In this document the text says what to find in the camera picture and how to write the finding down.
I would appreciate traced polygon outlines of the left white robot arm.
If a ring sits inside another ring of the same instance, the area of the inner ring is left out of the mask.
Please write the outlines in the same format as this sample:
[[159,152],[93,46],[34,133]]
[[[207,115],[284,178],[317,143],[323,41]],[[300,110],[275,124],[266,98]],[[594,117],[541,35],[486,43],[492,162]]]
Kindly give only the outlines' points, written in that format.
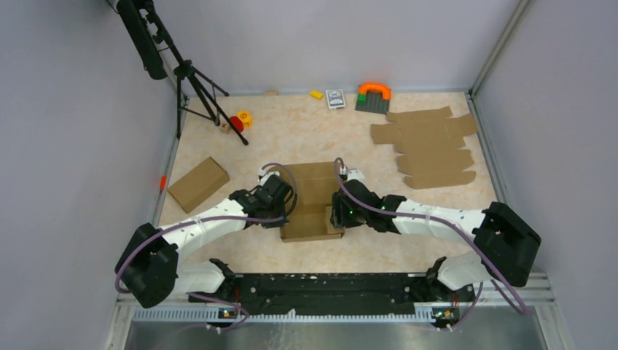
[[222,267],[213,262],[191,266],[185,260],[211,242],[252,225],[284,226],[286,205],[296,197],[294,185],[274,172],[254,189],[236,190],[210,209],[176,224],[142,224],[114,268],[115,289],[131,294],[143,308],[190,292],[208,293],[220,302],[229,299],[234,283]]

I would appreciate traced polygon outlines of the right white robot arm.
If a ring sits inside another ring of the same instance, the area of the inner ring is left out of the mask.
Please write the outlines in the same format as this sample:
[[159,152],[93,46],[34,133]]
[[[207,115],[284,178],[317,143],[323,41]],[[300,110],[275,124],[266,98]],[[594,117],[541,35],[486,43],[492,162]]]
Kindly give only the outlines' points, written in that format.
[[540,236],[505,203],[494,201],[475,210],[442,208],[400,195],[379,197],[358,179],[332,194],[331,222],[336,228],[367,226],[379,233],[425,235],[469,245],[469,252],[440,258],[427,271],[427,290],[436,300],[447,300],[456,290],[482,281],[524,287],[541,245]]

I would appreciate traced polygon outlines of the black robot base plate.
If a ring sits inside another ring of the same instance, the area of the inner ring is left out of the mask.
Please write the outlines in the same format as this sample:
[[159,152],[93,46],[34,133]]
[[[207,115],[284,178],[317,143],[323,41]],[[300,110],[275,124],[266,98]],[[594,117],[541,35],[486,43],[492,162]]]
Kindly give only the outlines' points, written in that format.
[[250,315],[410,315],[420,303],[472,302],[471,285],[452,291],[422,273],[245,273],[226,279],[213,298]]

